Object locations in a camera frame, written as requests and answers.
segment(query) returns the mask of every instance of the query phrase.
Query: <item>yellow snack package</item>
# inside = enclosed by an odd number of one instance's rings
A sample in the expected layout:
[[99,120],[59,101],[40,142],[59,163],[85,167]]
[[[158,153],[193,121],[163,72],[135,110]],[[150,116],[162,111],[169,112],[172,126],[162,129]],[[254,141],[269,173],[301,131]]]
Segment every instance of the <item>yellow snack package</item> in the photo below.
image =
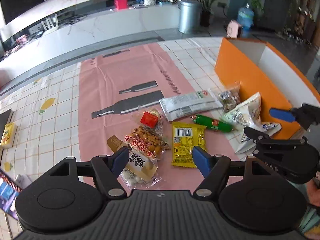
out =
[[3,149],[12,147],[16,130],[17,130],[17,126],[13,122],[7,123],[5,125],[1,143],[0,143],[0,146],[2,146]]
[[196,168],[192,160],[192,149],[200,146],[205,149],[204,129],[206,126],[172,122],[173,155],[172,165]]

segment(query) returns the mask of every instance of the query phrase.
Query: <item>plant pot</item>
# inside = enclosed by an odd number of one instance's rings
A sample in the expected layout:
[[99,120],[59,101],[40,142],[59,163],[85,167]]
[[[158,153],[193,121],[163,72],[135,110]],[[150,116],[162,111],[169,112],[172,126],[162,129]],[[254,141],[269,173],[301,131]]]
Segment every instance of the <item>plant pot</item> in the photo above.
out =
[[201,12],[200,26],[209,27],[209,25],[210,25],[210,23],[209,23],[210,15],[211,15],[211,12],[205,12],[205,11]]

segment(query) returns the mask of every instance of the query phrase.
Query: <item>green wrapper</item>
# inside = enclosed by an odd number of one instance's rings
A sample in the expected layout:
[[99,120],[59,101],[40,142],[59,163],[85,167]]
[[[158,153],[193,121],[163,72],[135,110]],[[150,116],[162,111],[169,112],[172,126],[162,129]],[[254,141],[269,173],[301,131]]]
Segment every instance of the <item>green wrapper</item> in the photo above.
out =
[[232,125],[228,123],[221,122],[216,119],[212,119],[210,117],[197,114],[191,117],[193,122],[200,125],[205,125],[208,129],[217,130],[221,132],[231,132]]

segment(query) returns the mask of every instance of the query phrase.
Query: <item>ribbed black surface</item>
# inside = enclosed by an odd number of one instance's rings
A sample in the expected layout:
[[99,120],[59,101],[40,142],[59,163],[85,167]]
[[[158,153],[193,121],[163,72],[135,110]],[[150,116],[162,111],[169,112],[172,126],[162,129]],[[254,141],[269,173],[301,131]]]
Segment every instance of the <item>ribbed black surface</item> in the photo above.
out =
[[135,190],[120,201],[111,201],[90,225],[63,235],[23,232],[17,240],[301,240],[298,232],[257,236],[232,227],[210,202],[195,200],[189,191]]

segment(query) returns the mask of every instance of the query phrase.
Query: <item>person's hand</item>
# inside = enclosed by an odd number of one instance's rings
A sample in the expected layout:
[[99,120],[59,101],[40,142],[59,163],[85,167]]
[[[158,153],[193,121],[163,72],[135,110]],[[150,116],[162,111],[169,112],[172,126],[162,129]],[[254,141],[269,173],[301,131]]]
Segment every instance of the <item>person's hand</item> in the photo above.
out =
[[320,207],[320,189],[313,179],[306,183],[306,189],[310,204]]

